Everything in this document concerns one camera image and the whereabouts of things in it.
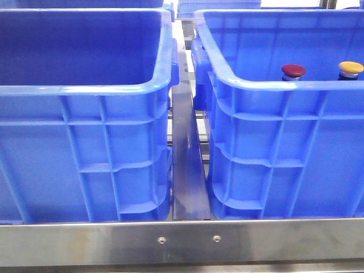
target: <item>crate rim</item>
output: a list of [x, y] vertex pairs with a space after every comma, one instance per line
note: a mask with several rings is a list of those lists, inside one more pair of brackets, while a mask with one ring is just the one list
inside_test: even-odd
[[87, 8], [87, 9], [0, 9], [2, 13], [158, 13], [161, 16], [159, 45], [152, 79], [135, 85], [0, 85], [0, 96], [69, 96], [69, 95], [141, 95], [168, 86], [172, 72], [172, 22], [168, 10], [153, 8]]
[[212, 34], [207, 26], [205, 14], [208, 13], [281, 13], [281, 14], [306, 14], [306, 13], [362, 13], [361, 10], [290, 10], [290, 9], [272, 9], [272, 10], [198, 10], [194, 12], [196, 20], [196, 28], [203, 46], [206, 49], [206, 54], [209, 57], [212, 68], [219, 81], [224, 84], [244, 90], [251, 91], [269, 91], [269, 92], [285, 92], [293, 90], [304, 91], [325, 91], [325, 90], [352, 90], [362, 89], [364, 92], [364, 81], [249, 81], [238, 77], [226, 62], [222, 52], [217, 46]]
[[[243, 0], [243, 3], [261, 3], [261, 1], [262, 0]], [[191, 4], [191, 3], [192, 4], [194, 4], [194, 3], [196, 3], [196, 4], [201, 4], [201, 3], [205, 4], [206, 1], [205, 0], [183, 0], [183, 2], [180, 2], [179, 4]]]
[[168, 10], [171, 8], [171, 5], [172, 5], [172, 0], [163, 0], [162, 7], [160, 7], [159, 9]]

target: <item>bottle cap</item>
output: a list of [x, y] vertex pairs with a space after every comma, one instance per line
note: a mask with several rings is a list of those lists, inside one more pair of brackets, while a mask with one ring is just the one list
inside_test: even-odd
[[292, 78], [298, 78], [306, 74], [306, 69], [299, 64], [286, 64], [282, 66], [282, 71]]
[[357, 75], [364, 71], [364, 66], [355, 61], [343, 61], [339, 67], [344, 73], [351, 75]]

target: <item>metal bar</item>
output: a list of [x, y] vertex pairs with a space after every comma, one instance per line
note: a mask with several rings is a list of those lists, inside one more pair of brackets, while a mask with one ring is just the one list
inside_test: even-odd
[[196, 37], [196, 22], [192, 20], [182, 20], [183, 36], [186, 49], [191, 50], [191, 42]]
[[336, 9], [337, 0], [321, 0], [320, 6], [323, 7], [323, 9]]
[[363, 230], [364, 218], [0, 226], [0, 266], [356, 259], [363, 271]]
[[205, 118], [205, 112], [204, 111], [195, 111], [196, 112], [196, 118], [203, 119]]
[[68, 267], [12, 267], [2, 268], [2, 273], [268, 273], [268, 272], [359, 272], [364, 268], [362, 261], [350, 260], [345, 262], [326, 263], [273, 263], [273, 264], [229, 264], [223, 266], [68, 266]]
[[173, 219], [211, 219], [196, 116], [192, 106], [181, 21], [173, 23], [178, 42], [180, 84], [172, 87]]
[[194, 18], [176, 18], [176, 21], [191, 21], [191, 22], [195, 22]]

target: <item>blue plastic crate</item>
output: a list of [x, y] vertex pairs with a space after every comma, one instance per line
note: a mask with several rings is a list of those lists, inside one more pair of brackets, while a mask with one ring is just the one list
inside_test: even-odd
[[0, 10], [0, 37], [0, 224], [165, 219], [170, 13]]
[[[222, 10], [195, 17], [212, 64], [204, 87], [215, 216], [362, 217], [364, 75], [337, 79], [340, 62], [364, 63], [364, 13]], [[282, 82], [289, 63], [306, 67], [302, 81]]]
[[196, 10], [259, 9], [261, 0], [179, 0], [178, 18], [193, 18]]
[[171, 0], [0, 0], [0, 9], [162, 8], [175, 17]]

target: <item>red cap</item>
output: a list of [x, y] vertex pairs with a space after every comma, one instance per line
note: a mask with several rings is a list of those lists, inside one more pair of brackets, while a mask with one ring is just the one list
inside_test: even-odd
[[286, 64], [282, 66], [282, 71], [292, 78], [298, 78], [306, 74], [306, 69], [299, 64]]

